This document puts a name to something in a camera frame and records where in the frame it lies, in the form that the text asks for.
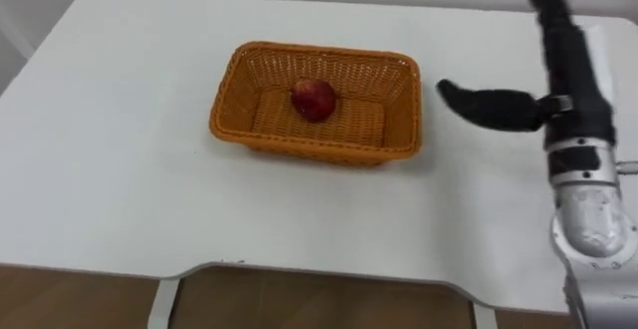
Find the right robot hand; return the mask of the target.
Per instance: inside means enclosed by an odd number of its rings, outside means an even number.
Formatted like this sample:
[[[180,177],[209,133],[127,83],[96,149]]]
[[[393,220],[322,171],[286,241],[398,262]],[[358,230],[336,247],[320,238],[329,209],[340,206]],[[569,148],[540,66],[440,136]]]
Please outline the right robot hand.
[[[545,128],[545,144],[594,138],[616,144],[613,111],[597,84],[584,32],[567,0],[529,0],[537,15],[548,94],[535,98],[515,90],[468,90],[450,80],[437,83],[449,109],[489,130],[535,132]]]

